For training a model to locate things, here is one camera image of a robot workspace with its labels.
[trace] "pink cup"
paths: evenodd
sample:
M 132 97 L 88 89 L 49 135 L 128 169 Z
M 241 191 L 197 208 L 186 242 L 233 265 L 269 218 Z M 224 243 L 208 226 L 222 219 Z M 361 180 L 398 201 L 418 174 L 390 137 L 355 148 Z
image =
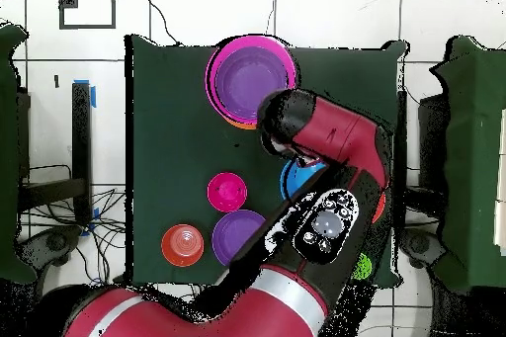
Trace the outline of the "pink cup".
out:
M 246 201 L 246 196 L 246 184 L 233 173 L 219 173 L 208 184 L 208 200 L 221 212 L 237 211 Z

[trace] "dark green table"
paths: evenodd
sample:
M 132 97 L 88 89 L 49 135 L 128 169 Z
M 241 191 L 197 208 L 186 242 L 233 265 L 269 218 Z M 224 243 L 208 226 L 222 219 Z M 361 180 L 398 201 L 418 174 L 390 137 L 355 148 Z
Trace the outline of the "dark green table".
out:
M 506 51 L 486 49 L 469 37 L 449 40 L 440 76 L 450 101 L 447 127 L 448 208 L 435 265 L 452 291 L 506 288 L 506 257 L 493 244 L 502 110 L 506 108 Z
M 224 267 L 211 248 L 214 225 L 223 217 L 208 202 L 207 186 L 231 171 L 248 187 L 243 208 L 270 215 L 281 203 L 280 174 L 286 163 L 267 154 L 258 132 L 230 125 L 210 105 L 206 46 L 133 44 L 133 280 L 137 283 L 213 284 Z M 291 48 L 298 86 L 372 117 L 394 132 L 397 61 L 405 42 L 384 49 Z M 201 260 L 170 265 L 160 242 L 177 223 L 195 226 L 205 239 Z
M 0 278 L 20 284 L 33 282 L 37 275 L 14 252 L 18 231 L 18 151 L 17 78 L 12 53 L 27 38 L 18 26 L 0 25 Z

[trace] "orange cup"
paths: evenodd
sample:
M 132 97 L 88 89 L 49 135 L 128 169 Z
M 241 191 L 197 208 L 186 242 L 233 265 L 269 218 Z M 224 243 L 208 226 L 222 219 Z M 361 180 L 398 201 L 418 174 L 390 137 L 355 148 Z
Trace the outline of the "orange cup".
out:
M 197 263 L 204 253 L 204 239 L 191 225 L 174 225 L 162 237 L 163 257 L 172 265 L 184 268 Z

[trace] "red robot arm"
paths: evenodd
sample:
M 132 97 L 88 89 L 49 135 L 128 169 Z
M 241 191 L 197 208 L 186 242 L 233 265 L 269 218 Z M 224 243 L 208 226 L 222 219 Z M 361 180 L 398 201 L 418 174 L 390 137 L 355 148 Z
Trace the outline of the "red robot arm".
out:
M 316 337 L 353 272 L 388 182 L 389 140 L 369 119 L 303 90 L 266 98 L 258 127 L 270 152 L 278 153 L 269 145 L 274 141 L 328 167 L 264 223 L 219 285 L 194 302 L 207 320 L 189 322 L 133 291 L 111 289 L 75 311 L 63 337 Z M 217 298 L 229 306 L 209 319 Z

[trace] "black stand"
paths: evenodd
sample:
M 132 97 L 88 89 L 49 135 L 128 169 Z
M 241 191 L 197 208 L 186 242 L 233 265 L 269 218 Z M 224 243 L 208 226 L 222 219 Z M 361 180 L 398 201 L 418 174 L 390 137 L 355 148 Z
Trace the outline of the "black stand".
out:
M 30 96 L 26 89 L 18 92 L 20 171 L 27 177 L 29 167 Z M 75 220 L 86 226 L 91 213 L 91 139 L 90 139 L 90 86 L 72 84 L 72 179 L 20 187 L 18 212 L 73 198 Z

